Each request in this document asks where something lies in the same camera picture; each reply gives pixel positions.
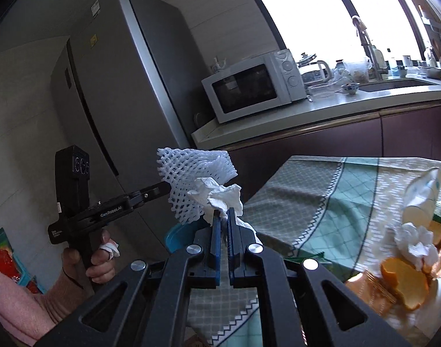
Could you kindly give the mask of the person's left hand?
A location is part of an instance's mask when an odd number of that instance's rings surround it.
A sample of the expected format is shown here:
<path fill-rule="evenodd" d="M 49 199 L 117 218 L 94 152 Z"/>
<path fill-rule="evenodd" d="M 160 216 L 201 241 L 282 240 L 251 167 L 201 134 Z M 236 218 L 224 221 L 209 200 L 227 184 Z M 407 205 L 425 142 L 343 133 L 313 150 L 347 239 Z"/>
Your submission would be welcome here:
<path fill-rule="evenodd" d="M 110 253 L 103 246 L 109 243 L 114 248 L 118 244 L 111 238 L 107 230 L 93 233 L 92 240 L 86 238 L 97 250 L 86 254 L 83 258 L 75 245 L 69 245 L 62 254 L 62 266 L 65 275 L 81 286 L 89 283 L 94 292 L 107 284 L 116 274 L 115 253 Z"/>

